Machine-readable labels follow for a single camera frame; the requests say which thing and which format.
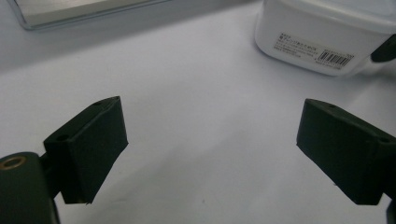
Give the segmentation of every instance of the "product label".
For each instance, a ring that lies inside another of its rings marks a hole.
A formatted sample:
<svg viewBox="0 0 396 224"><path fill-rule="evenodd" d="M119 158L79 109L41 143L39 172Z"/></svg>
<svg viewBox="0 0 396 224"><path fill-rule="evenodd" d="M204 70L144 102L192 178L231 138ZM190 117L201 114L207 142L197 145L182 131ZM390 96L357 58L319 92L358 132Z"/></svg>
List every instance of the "product label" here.
<svg viewBox="0 0 396 224"><path fill-rule="evenodd" d="M355 56L340 50L326 48L296 36L281 34L274 49L287 53L300 60L341 70Z"/></svg>

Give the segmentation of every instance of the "barcode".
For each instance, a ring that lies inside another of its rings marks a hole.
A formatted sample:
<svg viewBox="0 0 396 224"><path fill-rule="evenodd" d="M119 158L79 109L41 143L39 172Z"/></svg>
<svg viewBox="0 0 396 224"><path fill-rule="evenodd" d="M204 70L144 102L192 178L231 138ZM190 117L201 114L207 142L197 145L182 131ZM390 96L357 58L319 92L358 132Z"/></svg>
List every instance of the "barcode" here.
<svg viewBox="0 0 396 224"><path fill-rule="evenodd" d="M345 66L349 61L353 58L352 57L344 57L343 55L339 55L333 52L329 52L327 50L323 51L322 54L318 57L319 61L325 62L325 63L334 63L337 65Z"/></svg>

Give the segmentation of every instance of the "plastic container lid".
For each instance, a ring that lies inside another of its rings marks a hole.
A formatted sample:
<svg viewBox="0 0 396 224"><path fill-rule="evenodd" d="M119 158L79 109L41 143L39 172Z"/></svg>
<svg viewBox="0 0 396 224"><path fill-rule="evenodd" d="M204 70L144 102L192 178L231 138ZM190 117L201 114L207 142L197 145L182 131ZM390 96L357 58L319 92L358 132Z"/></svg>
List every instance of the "plastic container lid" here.
<svg viewBox="0 0 396 224"><path fill-rule="evenodd" d="M396 0L278 0L310 14L354 27L396 34Z"/></svg>

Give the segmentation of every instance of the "sticker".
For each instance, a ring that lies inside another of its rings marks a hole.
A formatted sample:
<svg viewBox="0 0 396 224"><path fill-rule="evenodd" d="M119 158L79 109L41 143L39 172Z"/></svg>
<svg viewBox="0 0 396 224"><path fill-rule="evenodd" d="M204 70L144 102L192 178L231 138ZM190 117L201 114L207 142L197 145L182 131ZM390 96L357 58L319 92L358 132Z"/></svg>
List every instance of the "sticker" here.
<svg viewBox="0 0 396 224"><path fill-rule="evenodd" d="M355 56L340 50L323 47L296 36L281 34L274 49L287 53L300 60L341 70Z"/></svg>

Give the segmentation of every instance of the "white table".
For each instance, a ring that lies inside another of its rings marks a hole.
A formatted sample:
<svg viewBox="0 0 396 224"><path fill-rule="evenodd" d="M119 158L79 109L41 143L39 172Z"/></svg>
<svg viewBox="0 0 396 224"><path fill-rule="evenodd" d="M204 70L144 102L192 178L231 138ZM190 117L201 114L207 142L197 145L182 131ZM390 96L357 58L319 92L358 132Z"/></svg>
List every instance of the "white table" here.
<svg viewBox="0 0 396 224"><path fill-rule="evenodd" d="M0 2L0 157L119 95L130 145L91 205L63 224L386 223L295 146L305 98L396 134L395 63L326 77L261 53L260 0L174 0L27 32Z"/></svg>

